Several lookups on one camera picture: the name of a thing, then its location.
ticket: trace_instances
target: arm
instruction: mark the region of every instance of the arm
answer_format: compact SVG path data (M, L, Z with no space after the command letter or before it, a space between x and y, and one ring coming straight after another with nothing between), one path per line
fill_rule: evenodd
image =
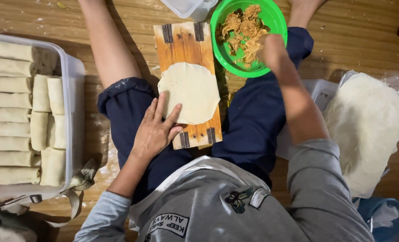
M294 144L288 165L288 212L311 242L374 241L351 202L338 146L328 135L319 108L300 81L282 37L266 37L262 58L278 78Z
M78 2L85 17L95 65L104 88L124 78L141 78L140 69L117 30L105 1Z
M147 109L132 151L125 165L101 195L80 231L75 242L122 242L125 239L123 225L129 214L132 195L150 161L159 154L183 129L172 127L178 118L181 104L177 104L170 116L162 122L165 93L154 99Z
M329 139L323 116L300 80L280 35L268 35L262 49L263 60L276 75L283 102L286 123L294 144L311 139Z

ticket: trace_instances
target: leaf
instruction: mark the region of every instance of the leaf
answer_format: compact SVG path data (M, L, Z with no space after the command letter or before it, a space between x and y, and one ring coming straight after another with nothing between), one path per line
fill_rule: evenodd
M59 8L62 8L62 9L70 9L69 7L67 7L65 4L63 4L63 3L61 3L61 2L57 2L57 6L59 7Z

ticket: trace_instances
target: sleeve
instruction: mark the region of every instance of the sleeve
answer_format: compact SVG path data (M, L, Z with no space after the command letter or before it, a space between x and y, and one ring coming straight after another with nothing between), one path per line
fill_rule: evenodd
M131 200L103 192L77 232L74 242L124 242Z
M295 146L288 165L289 214L311 242L374 242L343 180L338 146L309 140Z

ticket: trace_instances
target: navy blue pants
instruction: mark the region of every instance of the navy blue pants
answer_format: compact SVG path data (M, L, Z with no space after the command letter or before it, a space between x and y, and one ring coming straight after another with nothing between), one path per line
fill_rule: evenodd
M286 49L298 68L301 60L310 55L313 39L306 29L288 28ZM111 121L120 168L132 150L137 129L154 97L148 82L139 78L122 79L99 95L98 110ZM223 141L213 145L211 155L255 174L271 188L268 174L276 162L276 139L285 122L282 93L274 74L249 78L235 93L222 126ZM190 161L187 150L174 150L170 144L150 162L135 189L132 204L144 199Z

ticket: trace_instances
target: green bowl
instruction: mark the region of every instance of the green bowl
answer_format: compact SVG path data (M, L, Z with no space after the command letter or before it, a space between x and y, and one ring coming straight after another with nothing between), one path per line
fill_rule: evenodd
M282 35L285 45L288 41L288 29L286 27L285 18L283 17L282 11L279 9L277 4L272 0L223 0L216 8L212 15L212 19L210 20L213 52L215 53L215 57L218 59L219 63L222 64L225 69L232 74L243 78L260 77L270 72L270 69L268 69L259 61L252 63L252 66L248 69L244 66L244 63L238 62L235 64L235 59L243 57L243 51L239 48L239 50L236 52L236 56L231 56L229 54L229 46L226 43L223 45L217 44L216 28L219 24L223 24L225 22L228 14L237 9L242 9L244 11L249 5L252 4L259 4L261 6L262 11L258 16L260 19L262 19L265 25L270 27L270 33Z

